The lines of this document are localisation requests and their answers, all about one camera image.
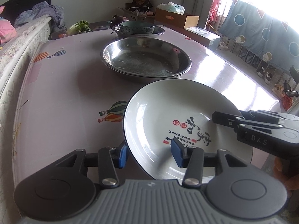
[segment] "black headboard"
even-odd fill
[[[30,10],[35,4],[44,1],[51,4],[51,0],[9,0],[0,5],[5,6],[4,11],[0,16],[9,20],[14,26],[14,22],[20,13]]]

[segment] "pink tablecloth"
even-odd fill
[[[164,29],[159,39],[180,47],[192,60],[191,70],[181,78],[214,88],[239,110],[280,111],[278,100],[238,69],[201,44]],[[99,112],[118,101],[128,101],[144,85],[122,79],[101,62],[101,49],[115,39],[112,30],[103,30],[39,46],[26,73],[16,112],[15,185],[77,148],[97,152],[124,140],[121,119],[110,116],[99,123],[99,118],[107,116]],[[261,167],[266,157],[255,149],[252,163]],[[120,178],[148,178],[132,159],[119,174]],[[97,181],[96,170],[90,168],[89,176]]]

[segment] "hot air balloon print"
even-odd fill
[[[33,62],[37,62],[37,61],[40,61],[44,58],[46,58],[47,56],[49,55],[49,52],[43,52],[43,53],[40,53],[36,56],[36,58],[34,59]]]
[[[106,111],[101,111],[100,116],[103,116],[103,115],[109,114],[109,113],[116,114],[116,115],[123,115],[127,103],[128,102],[126,102],[126,101],[118,101],[115,104],[113,104],[110,109],[108,109]]]
[[[122,115],[108,114],[105,118],[98,119],[98,122],[111,121],[111,122],[121,122],[123,120]]]
[[[65,53],[66,53],[65,50],[59,50],[59,51],[55,52],[54,55],[52,55],[52,56],[60,56],[60,55],[63,55]]]

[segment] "white ceramic plate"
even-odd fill
[[[156,81],[128,102],[123,120],[125,139],[137,162],[154,179],[181,182],[184,177],[186,169],[176,165],[170,151],[174,136],[205,152],[227,149],[250,163],[253,148],[237,141],[232,128],[213,123],[215,111],[241,115],[225,96],[208,86],[185,79]],[[205,167],[203,182],[214,175],[213,167]]]

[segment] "red basket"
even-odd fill
[[[287,95],[284,95],[282,99],[283,108],[287,111],[292,106],[292,98]]]

